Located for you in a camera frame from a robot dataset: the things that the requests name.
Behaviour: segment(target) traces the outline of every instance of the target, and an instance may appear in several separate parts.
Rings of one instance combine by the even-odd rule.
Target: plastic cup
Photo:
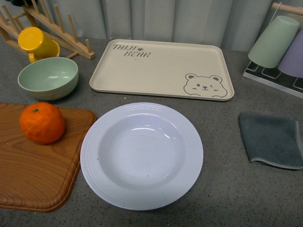
[[[28,57],[31,63],[60,54],[58,43],[37,27],[24,29],[19,34],[18,44],[29,53]]]
[[[303,29],[290,44],[278,69],[289,76],[303,78]]]
[[[253,45],[248,58],[264,68],[275,68],[294,39],[299,25],[290,17],[277,16]]]

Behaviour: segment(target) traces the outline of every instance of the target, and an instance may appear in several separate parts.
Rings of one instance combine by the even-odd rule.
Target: beige tray
[[[234,90],[220,48],[113,40],[89,82],[98,92],[226,101]]]

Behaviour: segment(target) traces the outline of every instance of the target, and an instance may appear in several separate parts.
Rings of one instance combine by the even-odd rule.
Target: mandarin orange
[[[37,143],[57,141],[65,132],[65,120],[55,105],[39,102],[29,105],[19,118],[21,130],[26,138]]]

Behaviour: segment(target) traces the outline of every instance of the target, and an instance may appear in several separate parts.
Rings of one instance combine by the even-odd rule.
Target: green bowl
[[[73,60],[53,57],[26,66],[19,73],[18,84],[37,99],[55,100],[72,92],[78,77],[78,65]]]

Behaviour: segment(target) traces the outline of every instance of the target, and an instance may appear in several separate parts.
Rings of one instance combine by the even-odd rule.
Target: pleated curtain
[[[2,0],[12,14],[21,7]],[[214,45],[248,51],[253,46],[272,0],[44,0],[56,24],[58,5],[71,34],[99,39],[134,39]]]

